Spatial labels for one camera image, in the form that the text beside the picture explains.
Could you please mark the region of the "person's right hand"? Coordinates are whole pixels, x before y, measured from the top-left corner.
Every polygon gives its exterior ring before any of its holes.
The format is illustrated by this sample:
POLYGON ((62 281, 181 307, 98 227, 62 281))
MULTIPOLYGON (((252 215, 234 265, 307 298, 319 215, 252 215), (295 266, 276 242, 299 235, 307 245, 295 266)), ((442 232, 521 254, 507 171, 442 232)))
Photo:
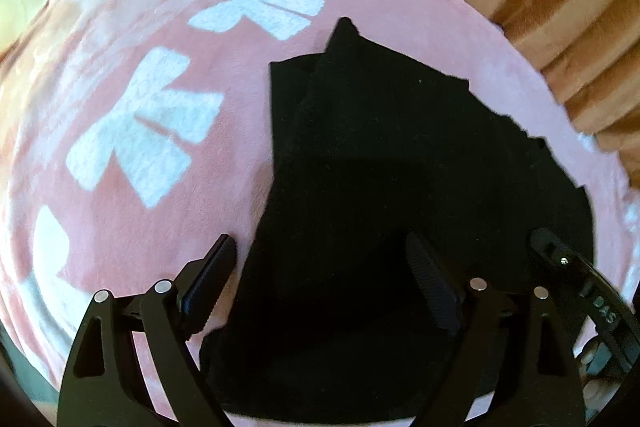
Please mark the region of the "person's right hand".
POLYGON ((625 373, 599 337, 586 342, 576 355, 576 363, 582 383, 586 422, 590 424, 620 389, 625 373))

